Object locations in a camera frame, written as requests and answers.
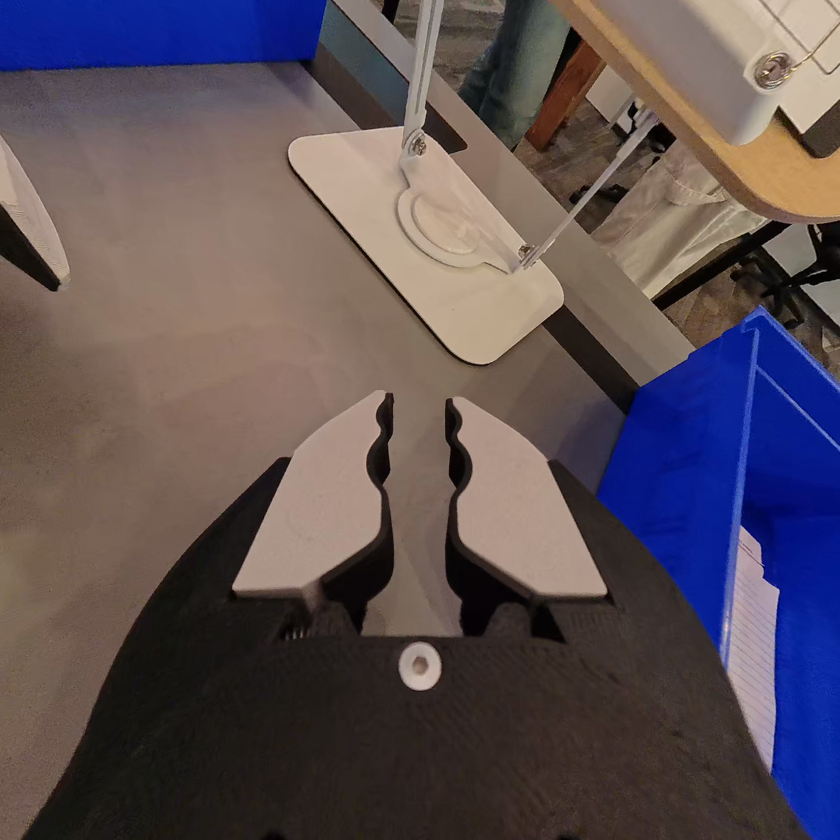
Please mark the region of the grey desk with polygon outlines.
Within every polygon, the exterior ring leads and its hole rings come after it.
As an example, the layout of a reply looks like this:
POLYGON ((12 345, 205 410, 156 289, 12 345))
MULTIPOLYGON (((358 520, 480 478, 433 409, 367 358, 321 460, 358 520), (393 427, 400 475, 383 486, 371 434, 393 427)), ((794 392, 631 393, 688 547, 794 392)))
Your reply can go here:
POLYGON ((402 94, 413 50, 371 2, 297 62, 2 75, 2 136, 65 247, 49 292, 2 262, 2 838, 67 767, 123 639, 196 538, 278 457, 395 398, 395 572, 364 630, 454 636, 445 399, 598 487, 634 389, 692 347, 577 227, 565 305, 488 366, 438 342, 294 174, 290 142, 402 94))

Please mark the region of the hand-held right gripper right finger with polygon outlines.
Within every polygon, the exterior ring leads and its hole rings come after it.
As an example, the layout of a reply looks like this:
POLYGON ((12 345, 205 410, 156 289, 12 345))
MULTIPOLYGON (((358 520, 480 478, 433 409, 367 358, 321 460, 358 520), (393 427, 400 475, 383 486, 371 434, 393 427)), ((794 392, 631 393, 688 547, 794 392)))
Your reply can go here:
POLYGON ((543 453, 463 396, 447 400, 448 537, 458 557, 531 602, 600 601, 607 586, 543 453))

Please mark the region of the blue plastic bin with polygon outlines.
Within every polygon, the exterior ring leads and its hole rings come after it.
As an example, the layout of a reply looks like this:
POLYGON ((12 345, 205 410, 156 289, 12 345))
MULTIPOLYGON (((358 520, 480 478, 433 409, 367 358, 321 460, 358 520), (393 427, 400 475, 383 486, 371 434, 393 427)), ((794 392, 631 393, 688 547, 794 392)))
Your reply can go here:
POLYGON ((2 1, 1 69, 309 60, 325 1, 2 1))
POLYGON ((643 386, 598 498, 728 657, 739 532, 780 591, 773 777, 839 834, 838 383, 762 308, 643 386))

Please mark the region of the white fabric bag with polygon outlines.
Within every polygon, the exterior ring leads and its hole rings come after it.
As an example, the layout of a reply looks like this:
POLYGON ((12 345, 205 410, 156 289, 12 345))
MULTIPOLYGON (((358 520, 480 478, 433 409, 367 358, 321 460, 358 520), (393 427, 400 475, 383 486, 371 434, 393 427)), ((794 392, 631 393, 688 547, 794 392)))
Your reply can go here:
POLYGON ((712 250, 766 223, 676 141, 591 238, 653 299, 712 250))

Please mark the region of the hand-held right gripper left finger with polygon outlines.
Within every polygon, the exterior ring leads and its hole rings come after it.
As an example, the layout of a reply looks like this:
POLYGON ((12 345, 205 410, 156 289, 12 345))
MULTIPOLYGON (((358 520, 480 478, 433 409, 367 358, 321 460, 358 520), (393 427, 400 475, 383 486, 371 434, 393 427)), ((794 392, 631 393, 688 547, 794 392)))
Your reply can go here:
POLYGON ((293 452, 233 582, 251 598, 321 601, 327 583, 385 526, 382 478, 370 461, 387 444, 392 394, 371 394, 293 452))

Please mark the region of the brown wooden table leg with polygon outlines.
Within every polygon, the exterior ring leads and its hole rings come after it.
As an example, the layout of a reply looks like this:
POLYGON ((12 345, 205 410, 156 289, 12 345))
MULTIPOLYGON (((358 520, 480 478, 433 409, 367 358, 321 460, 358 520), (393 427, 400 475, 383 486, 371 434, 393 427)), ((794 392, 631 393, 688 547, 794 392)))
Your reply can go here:
POLYGON ((526 134, 531 147, 545 151, 555 134, 574 116, 606 67, 604 60, 580 39, 553 80, 534 123, 526 134))

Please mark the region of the black office chair base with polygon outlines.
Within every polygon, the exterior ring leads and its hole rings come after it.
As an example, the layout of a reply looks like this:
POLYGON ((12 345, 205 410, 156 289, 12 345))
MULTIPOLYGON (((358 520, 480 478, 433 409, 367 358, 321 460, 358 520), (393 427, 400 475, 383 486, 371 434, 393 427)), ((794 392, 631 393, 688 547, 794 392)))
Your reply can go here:
POLYGON ((805 323, 797 302, 798 290, 839 279, 839 223, 807 225, 805 229, 815 252, 805 268, 790 274, 765 248, 759 248, 730 274, 732 282, 759 283, 763 288, 760 298, 771 299, 770 315, 788 331, 805 323))

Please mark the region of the wooden board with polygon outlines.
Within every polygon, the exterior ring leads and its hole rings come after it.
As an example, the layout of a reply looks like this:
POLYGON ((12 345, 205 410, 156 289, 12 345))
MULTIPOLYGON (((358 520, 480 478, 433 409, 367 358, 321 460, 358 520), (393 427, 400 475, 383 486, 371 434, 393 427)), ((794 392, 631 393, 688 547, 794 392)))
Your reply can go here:
POLYGON ((600 9, 598 2, 555 2, 572 27, 643 104, 740 204, 768 219, 838 219, 838 153, 812 157, 776 113, 754 141, 725 141, 600 9))

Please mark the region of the white stand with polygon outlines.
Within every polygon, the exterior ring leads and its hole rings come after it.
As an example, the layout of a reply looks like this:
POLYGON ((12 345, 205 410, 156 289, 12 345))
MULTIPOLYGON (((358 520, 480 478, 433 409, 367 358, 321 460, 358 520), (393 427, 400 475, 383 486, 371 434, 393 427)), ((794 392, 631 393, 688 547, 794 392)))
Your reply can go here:
POLYGON ((393 122, 382 97, 404 110, 402 70, 413 47, 370 2, 327 2, 317 55, 292 75, 300 100, 298 136, 287 159, 291 193, 278 218, 289 265, 336 278, 362 259, 448 352, 478 366, 496 362, 545 326, 593 379, 608 376, 610 354, 642 384, 673 365, 686 342, 663 312, 576 223, 547 258, 514 274, 481 263, 452 267, 417 247, 415 191, 401 169, 403 117, 393 122))

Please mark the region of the white box with lock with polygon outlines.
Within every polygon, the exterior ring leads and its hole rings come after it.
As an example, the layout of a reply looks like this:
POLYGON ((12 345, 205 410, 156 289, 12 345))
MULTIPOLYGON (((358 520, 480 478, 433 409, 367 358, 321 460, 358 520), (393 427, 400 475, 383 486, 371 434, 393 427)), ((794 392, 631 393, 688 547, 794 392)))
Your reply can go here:
POLYGON ((756 140, 781 112, 812 157, 838 151, 838 1, 598 5, 728 143, 756 140))

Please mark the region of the white lined notepad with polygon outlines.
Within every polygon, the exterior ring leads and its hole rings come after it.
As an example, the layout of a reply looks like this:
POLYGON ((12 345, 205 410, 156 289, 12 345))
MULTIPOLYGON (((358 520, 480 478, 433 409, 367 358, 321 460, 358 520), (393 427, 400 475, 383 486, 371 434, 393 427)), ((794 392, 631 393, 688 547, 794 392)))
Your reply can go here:
POLYGON ((740 528, 722 659, 767 770, 774 763, 775 641, 780 591, 765 577, 760 543, 740 528))

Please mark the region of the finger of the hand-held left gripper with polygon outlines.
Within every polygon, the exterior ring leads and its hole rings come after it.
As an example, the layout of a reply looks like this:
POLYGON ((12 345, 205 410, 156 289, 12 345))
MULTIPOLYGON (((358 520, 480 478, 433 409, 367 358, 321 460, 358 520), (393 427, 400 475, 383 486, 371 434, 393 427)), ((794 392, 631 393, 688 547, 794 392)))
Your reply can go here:
POLYGON ((1 140, 1 256, 49 291, 70 280, 55 224, 23 166, 1 140))

